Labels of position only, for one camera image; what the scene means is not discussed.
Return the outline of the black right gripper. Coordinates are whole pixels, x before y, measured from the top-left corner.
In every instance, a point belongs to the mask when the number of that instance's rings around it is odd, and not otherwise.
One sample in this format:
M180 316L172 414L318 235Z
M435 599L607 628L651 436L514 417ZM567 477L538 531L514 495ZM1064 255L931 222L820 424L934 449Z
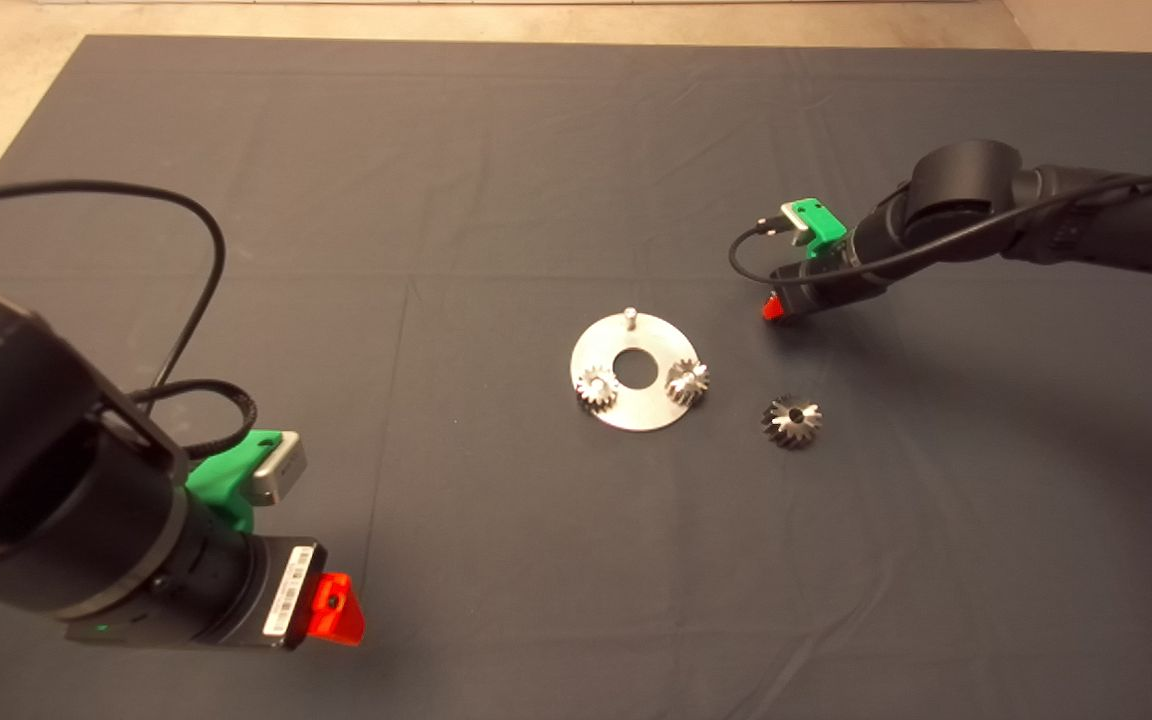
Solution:
M814 258L778 266L776 279L808 278L812 275L854 270L895 255L895 234L882 225L858 225L844 238L824 247ZM888 290L890 278L874 272L861 273L838 281L812 281L803 285L782 285L773 288L761 304L763 323L785 323L799 316L874 300Z

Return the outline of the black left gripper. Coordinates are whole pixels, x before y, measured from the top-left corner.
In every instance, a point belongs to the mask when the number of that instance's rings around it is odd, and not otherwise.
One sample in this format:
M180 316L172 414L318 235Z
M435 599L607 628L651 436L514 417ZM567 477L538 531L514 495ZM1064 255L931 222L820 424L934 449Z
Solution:
M353 577L325 564L314 538L238 532L192 505L162 564L109 609L70 621L65 638L101 647L293 650L305 638L361 646L366 617Z

